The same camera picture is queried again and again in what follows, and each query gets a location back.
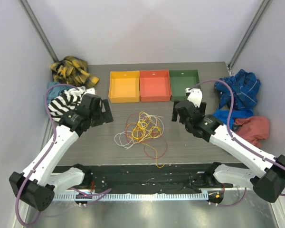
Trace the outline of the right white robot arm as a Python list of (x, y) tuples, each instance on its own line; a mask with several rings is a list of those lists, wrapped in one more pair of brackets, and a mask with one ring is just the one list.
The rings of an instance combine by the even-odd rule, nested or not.
[(172, 121), (179, 120), (194, 137), (218, 146), (246, 166), (242, 169), (215, 162), (206, 172), (206, 184), (212, 188), (221, 183), (245, 187), (267, 202), (276, 202), (285, 189), (285, 156), (275, 157), (235, 136), (219, 119), (206, 115), (205, 108), (205, 102), (197, 107), (189, 100), (175, 101)]

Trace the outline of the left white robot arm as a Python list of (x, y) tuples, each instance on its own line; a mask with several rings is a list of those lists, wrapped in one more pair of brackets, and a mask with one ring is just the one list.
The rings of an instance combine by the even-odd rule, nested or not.
[(21, 173), (13, 172), (9, 182), (16, 198), (39, 212), (44, 211), (54, 197), (78, 186), (88, 189), (93, 175), (81, 164), (53, 177), (51, 174), (69, 147), (91, 127), (113, 122), (109, 101), (95, 94), (85, 94), (74, 110), (65, 112), (54, 134), (33, 162)]

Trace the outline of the black white striped cloth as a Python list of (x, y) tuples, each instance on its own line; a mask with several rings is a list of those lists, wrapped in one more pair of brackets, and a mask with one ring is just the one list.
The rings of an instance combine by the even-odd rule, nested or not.
[(86, 89), (84, 86), (75, 88), (70, 88), (64, 90), (56, 98), (48, 104), (49, 113), (55, 122), (59, 122), (62, 115), (67, 111), (74, 110), (77, 106), (80, 105), (81, 100), (86, 94), (94, 94), (95, 88)]

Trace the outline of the yellow plastic bin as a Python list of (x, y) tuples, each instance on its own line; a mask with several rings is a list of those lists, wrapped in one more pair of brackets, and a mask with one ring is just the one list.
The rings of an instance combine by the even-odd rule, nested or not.
[(111, 103), (137, 103), (140, 101), (140, 72), (111, 71), (109, 85)]

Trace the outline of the green plastic bin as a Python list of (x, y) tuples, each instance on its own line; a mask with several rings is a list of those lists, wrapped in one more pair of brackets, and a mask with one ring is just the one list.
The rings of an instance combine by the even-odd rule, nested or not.
[(171, 101), (187, 99), (186, 88), (200, 82), (198, 70), (170, 70)]

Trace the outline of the yellow plaid cloth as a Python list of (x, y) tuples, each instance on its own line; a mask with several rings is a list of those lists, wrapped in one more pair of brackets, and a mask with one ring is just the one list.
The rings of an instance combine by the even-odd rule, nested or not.
[(54, 82), (69, 84), (76, 87), (94, 87), (99, 78), (90, 74), (88, 63), (74, 56), (66, 56), (51, 66)]

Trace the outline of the red plastic bin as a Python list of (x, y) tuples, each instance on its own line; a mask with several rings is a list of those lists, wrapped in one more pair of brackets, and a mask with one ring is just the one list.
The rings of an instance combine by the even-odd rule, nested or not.
[(140, 101), (168, 102), (171, 99), (168, 70), (140, 71)]

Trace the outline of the teal cloth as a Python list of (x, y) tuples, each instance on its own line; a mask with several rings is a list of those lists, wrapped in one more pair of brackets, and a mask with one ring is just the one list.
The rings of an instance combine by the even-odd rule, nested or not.
[(51, 88), (52, 86), (56, 86), (52, 88), (48, 94), (47, 94), (47, 104), (49, 104), (53, 99), (55, 99), (57, 96), (59, 96), (64, 90), (67, 90), (68, 87), (64, 85), (60, 85), (59, 82), (49, 82), (48, 88)]

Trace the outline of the blue plaid cloth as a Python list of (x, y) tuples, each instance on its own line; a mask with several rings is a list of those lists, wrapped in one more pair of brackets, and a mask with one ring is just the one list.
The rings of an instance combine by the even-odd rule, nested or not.
[[(253, 109), (257, 105), (257, 93), (261, 87), (261, 81), (254, 73), (241, 69), (235, 76), (221, 78), (221, 81), (229, 85), (234, 96), (234, 110)], [(220, 82), (214, 84), (219, 91), (218, 109), (231, 106), (231, 95), (225, 85)]]

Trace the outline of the salmon red cloth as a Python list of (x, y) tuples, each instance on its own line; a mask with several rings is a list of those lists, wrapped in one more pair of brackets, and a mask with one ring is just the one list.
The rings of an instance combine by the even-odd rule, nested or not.
[(235, 133), (238, 136), (257, 148), (261, 148), (261, 142), (269, 137), (270, 122), (263, 116), (237, 118), (234, 127), (237, 127)]

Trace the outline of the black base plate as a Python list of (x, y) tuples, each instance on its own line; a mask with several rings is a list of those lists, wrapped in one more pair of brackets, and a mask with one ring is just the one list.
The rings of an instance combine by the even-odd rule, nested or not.
[(199, 193), (202, 189), (232, 187), (206, 176), (211, 164), (102, 165), (87, 166), (91, 177), (76, 189), (97, 193), (111, 189), (111, 194)]

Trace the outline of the left aluminium frame post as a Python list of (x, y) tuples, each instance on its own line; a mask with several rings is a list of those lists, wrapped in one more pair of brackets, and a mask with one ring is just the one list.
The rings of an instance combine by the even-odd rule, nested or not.
[(19, 0), (22, 8), (24, 9), (28, 19), (30, 20), (30, 22), (32, 23), (36, 33), (38, 34), (41, 42), (43, 43), (46, 51), (48, 52), (48, 54), (50, 55), (50, 57), (52, 58), (53, 62), (57, 62), (59, 59), (54, 51), (54, 49), (52, 48), (41, 24), (39, 23), (34, 11), (32, 10), (29, 2), (27, 0)]

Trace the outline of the aluminium frame post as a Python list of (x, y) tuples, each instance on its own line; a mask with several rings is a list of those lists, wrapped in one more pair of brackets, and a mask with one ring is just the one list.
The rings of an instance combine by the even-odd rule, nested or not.
[(263, 15), (265, 14), (267, 8), (270, 6), (271, 4), (271, 0), (262, 0), (261, 4), (259, 5), (259, 7), (257, 8), (256, 13), (254, 14), (247, 30), (245, 31), (239, 45), (237, 46), (237, 49), (235, 51), (235, 53), (233, 54), (230, 62), (227, 64), (227, 69), (232, 72), (232, 68), (235, 65), (235, 63), (237, 62), (240, 54), (242, 53), (242, 51), (244, 50), (244, 47), (246, 46), (247, 42), (249, 41), (249, 39), (251, 38), (252, 34), (254, 33), (255, 29), (257, 28), (258, 24), (260, 23)]
[(34, 11), (32, 10), (29, 2), (27, 0), (19, 0), (22, 8), (24, 9), (28, 19), (30, 20), (30, 22), (32, 23), (36, 33), (38, 34), (41, 42), (43, 43), (46, 51), (48, 52), (48, 54), (50, 55), (50, 57), (52, 58), (53, 62), (57, 62), (59, 59), (54, 51), (54, 49), (52, 48), (41, 24), (39, 23)]

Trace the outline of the right aluminium frame post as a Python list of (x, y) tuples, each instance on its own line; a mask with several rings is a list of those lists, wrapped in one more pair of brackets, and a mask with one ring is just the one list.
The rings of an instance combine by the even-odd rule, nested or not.
[(233, 54), (230, 62), (227, 64), (227, 69), (232, 72), (232, 68), (235, 65), (235, 63), (237, 62), (240, 54), (242, 53), (242, 51), (244, 50), (244, 47), (246, 46), (247, 42), (249, 41), (249, 39), (251, 38), (252, 34), (254, 33), (255, 29), (257, 28), (258, 24), (260, 23), (263, 15), (265, 14), (267, 8), (270, 6), (271, 4), (271, 0), (262, 0), (261, 4), (259, 5), (259, 7), (257, 8), (256, 13), (254, 14), (247, 30), (245, 31), (239, 45), (237, 46), (237, 49), (235, 51), (235, 53)]

